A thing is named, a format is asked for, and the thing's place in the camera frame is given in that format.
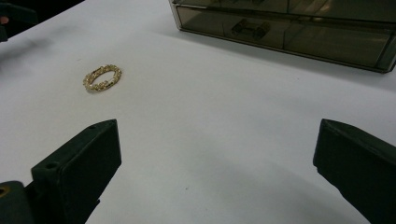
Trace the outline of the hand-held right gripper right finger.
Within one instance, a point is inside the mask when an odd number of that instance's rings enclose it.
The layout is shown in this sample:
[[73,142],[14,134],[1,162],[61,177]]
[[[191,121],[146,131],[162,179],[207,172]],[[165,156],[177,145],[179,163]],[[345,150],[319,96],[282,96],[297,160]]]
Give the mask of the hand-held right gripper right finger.
[[396,224],[396,147],[324,119],[313,164],[371,224]]

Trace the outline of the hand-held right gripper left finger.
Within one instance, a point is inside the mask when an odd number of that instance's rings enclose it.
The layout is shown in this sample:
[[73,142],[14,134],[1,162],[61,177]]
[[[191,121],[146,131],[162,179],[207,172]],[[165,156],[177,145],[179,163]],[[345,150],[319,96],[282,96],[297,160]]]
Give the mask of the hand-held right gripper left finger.
[[89,126],[32,170],[35,207],[44,224],[85,224],[121,165],[114,119]]

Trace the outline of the smoky transparent jewelry box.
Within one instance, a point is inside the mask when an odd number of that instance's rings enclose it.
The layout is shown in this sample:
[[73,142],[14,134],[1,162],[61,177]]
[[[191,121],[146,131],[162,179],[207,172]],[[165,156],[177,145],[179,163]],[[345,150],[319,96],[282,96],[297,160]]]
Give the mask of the smoky transparent jewelry box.
[[181,31],[379,73],[396,66],[396,0],[168,0]]

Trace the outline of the smoky transparent drawer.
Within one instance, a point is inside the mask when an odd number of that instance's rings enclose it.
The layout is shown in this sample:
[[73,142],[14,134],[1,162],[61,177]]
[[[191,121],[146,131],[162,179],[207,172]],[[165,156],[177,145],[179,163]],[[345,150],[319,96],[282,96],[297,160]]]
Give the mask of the smoky transparent drawer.
[[170,0],[179,6],[244,9],[343,20],[396,22],[396,0]]
[[303,17],[249,16],[177,6],[181,31],[387,73],[396,66],[396,29],[335,25]]

